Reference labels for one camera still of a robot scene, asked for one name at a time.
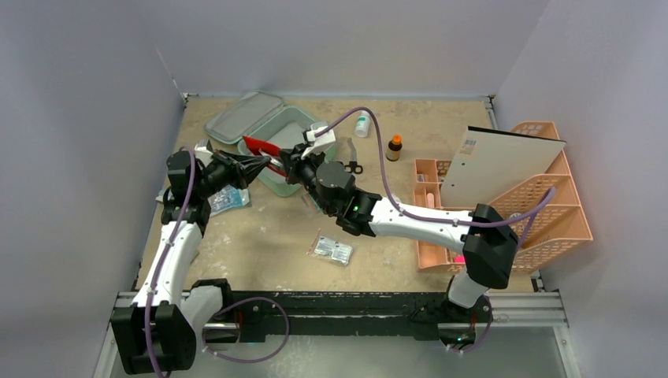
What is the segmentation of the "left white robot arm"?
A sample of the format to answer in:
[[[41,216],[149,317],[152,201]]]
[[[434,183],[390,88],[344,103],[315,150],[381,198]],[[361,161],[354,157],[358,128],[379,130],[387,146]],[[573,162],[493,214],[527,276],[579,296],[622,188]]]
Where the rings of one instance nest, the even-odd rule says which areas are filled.
[[[227,186],[245,189],[270,164],[268,156],[210,153],[202,162],[184,147],[166,160],[168,190],[163,199],[161,236],[147,279],[132,303],[113,310],[110,323],[124,371],[129,375],[171,372],[192,367],[196,331],[203,310],[216,322],[232,317],[235,301],[223,293],[222,280],[196,288],[183,299],[189,265],[210,219],[209,198]]]

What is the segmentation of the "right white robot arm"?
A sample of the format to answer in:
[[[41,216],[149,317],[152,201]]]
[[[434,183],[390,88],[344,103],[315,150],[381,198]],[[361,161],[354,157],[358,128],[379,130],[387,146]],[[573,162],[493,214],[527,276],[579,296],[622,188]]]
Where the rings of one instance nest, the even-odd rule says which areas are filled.
[[[465,266],[452,279],[442,300],[444,314],[460,321],[487,290],[507,288],[518,236],[492,206],[446,211],[407,206],[392,197],[364,191],[338,161],[323,154],[303,157],[298,144],[278,152],[288,183],[299,183],[322,213],[352,235],[393,236],[443,246],[460,253]]]

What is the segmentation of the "brown bottle orange cap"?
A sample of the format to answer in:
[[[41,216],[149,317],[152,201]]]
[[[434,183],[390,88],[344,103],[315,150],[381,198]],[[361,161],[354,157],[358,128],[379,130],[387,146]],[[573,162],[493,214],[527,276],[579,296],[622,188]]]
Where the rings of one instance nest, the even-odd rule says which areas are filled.
[[[389,161],[398,161],[400,159],[401,149],[403,148],[403,139],[399,134],[395,134],[388,142],[385,151],[385,157]]]

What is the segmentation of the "white plastic bottle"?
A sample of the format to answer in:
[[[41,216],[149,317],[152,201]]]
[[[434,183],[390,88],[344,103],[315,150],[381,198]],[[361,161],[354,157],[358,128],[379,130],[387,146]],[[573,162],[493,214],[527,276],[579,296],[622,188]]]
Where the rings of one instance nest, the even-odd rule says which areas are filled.
[[[369,134],[370,120],[368,116],[360,115],[354,127],[354,135],[359,138],[366,138]]]

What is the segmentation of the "red first aid pouch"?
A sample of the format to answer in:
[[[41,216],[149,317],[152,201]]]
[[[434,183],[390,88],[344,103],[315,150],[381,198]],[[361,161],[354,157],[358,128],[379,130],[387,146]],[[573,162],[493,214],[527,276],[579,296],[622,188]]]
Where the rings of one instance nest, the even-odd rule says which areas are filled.
[[[270,159],[268,165],[270,170],[281,176],[285,176],[285,168],[280,158],[280,148],[277,145],[247,135],[243,137],[243,141],[253,155],[265,156]]]

